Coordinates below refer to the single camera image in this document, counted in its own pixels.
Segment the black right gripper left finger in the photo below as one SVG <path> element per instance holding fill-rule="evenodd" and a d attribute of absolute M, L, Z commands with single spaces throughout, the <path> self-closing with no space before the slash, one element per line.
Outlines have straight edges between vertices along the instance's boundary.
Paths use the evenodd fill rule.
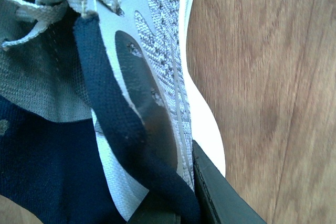
<path fill-rule="evenodd" d="M 180 224 L 181 217 L 157 195 L 149 192 L 128 224 Z"/>

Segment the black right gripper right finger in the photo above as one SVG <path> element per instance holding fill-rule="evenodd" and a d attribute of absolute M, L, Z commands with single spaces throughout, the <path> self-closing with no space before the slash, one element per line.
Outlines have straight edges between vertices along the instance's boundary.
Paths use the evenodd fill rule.
<path fill-rule="evenodd" d="M 201 223 L 265 223 L 234 190 L 196 141 L 193 141 L 193 167 Z"/>

